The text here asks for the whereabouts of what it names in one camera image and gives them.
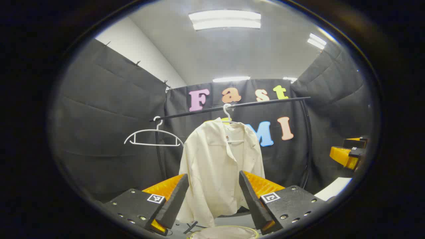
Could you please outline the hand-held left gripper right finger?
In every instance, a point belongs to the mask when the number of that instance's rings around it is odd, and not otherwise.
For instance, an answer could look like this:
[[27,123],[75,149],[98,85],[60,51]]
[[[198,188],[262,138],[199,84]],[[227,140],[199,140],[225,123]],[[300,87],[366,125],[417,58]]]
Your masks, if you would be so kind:
[[329,203],[300,186],[283,187],[243,170],[239,185],[254,225],[263,235],[293,233],[308,225]]

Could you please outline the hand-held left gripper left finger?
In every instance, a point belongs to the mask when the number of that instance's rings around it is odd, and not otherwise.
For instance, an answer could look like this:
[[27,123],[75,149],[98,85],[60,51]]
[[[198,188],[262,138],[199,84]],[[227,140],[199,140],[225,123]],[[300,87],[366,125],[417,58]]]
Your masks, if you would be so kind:
[[165,236],[174,225],[188,186],[188,175],[181,174],[144,190],[128,189],[102,206],[122,221]]

